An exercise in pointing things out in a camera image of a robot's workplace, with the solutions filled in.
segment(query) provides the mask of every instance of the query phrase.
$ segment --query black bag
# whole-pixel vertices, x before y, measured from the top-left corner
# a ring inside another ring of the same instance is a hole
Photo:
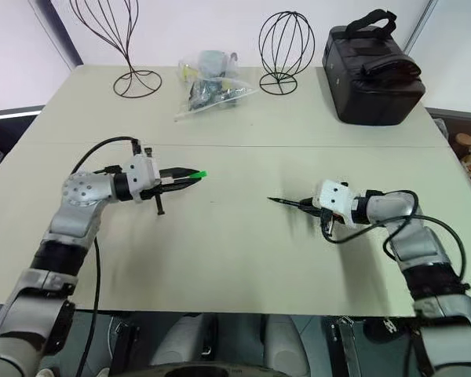
[[[384,27],[369,26],[384,19]],[[393,13],[377,9],[330,30],[323,66],[343,122],[398,124],[424,95],[420,68],[391,37],[395,19]]]

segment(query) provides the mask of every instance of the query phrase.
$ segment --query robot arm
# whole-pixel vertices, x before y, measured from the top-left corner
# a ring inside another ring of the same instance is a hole
[[[171,183],[171,177],[161,178],[161,173],[178,175],[185,169],[159,172],[151,149],[141,153],[139,147],[134,153],[113,174],[77,172],[63,184],[60,208],[30,268],[21,274],[0,311],[0,376],[35,376],[42,357],[63,348],[75,311],[68,296],[75,290],[77,275],[109,203],[139,203],[155,197],[159,214],[163,214],[162,192],[183,189],[200,180]]]
[[[471,375],[469,285],[455,274],[435,232],[422,219],[408,217],[421,214],[416,200],[409,192],[368,191],[355,196],[346,185],[325,181],[313,203],[324,209],[321,226],[328,236],[333,214],[351,227],[407,216],[385,227],[391,235],[397,232],[390,245],[420,323],[413,333],[419,368],[425,375]]]

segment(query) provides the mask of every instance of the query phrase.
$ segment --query beige table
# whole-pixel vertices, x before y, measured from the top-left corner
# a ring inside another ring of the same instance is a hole
[[[77,70],[0,166],[0,302],[30,264],[68,172],[93,142],[116,134],[145,140],[153,135],[162,168],[194,167],[209,176],[166,194],[162,217],[153,202],[119,203],[105,210],[98,236],[102,309],[411,315],[403,277],[382,253],[383,229],[337,247],[322,239],[312,218],[266,199],[311,196],[323,178],[349,181],[360,191],[416,191],[423,211],[449,223],[463,239],[471,283],[471,184],[422,108],[397,127],[344,125],[328,110],[330,99],[314,73],[304,75],[301,94],[286,101],[299,104],[316,93],[316,106],[309,102],[297,114],[272,106],[281,119],[273,126],[277,134],[270,133],[272,126],[251,102],[233,112],[247,123],[217,124],[217,119],[228,120],[223,112],[175,123],[173,105],[168,116],[163,109],[167,96],[128,101],[96,85],[107,85],[117,71]],[[175,87],[170,76],[164,93]],[[97,111],[90,106],[92,96],[84,97],[96,92],[109,103],[95,99]],[[254,96],[268,108],[272,98]],[[127,114],[129,121],[118,122],[108,113],[122,120]],[[316,117],[320,120],[309,127]],[[252,126],[253,118],[258,121]],[[285,124],[292,119],[293,125]],[[128,145],[109,145],[86,168],[123,163],[129,156]],[[453,240],[437,232],[458,268]],[[93,251],[79,278],[74,300],[90,308]]]

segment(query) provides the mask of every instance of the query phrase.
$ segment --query black strap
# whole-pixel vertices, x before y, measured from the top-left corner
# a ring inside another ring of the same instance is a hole
[[[373,79],[413,81],[421,74],[421,68],[408,56],[394,53],[363,64],[362,73]]]
[[[380,20],[387,20],[388,23],[384,27],[377,27],[370,31],[358,31],[366,26],[372,25]],[[376,9],[369,12],[365,17],[351,22],[345,29],[346,38],[378,38],[387,39],[396,29],[396,14],[382,9]]]

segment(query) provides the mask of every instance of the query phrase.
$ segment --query plastic bag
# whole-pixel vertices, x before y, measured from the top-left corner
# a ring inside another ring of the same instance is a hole
[[[177,118],[216,105],[234,107],[239,98],[257,92],[247,82],[238,80],[237,53],[202,51],[197,57],[181,60],[178,68],[187,98]]]

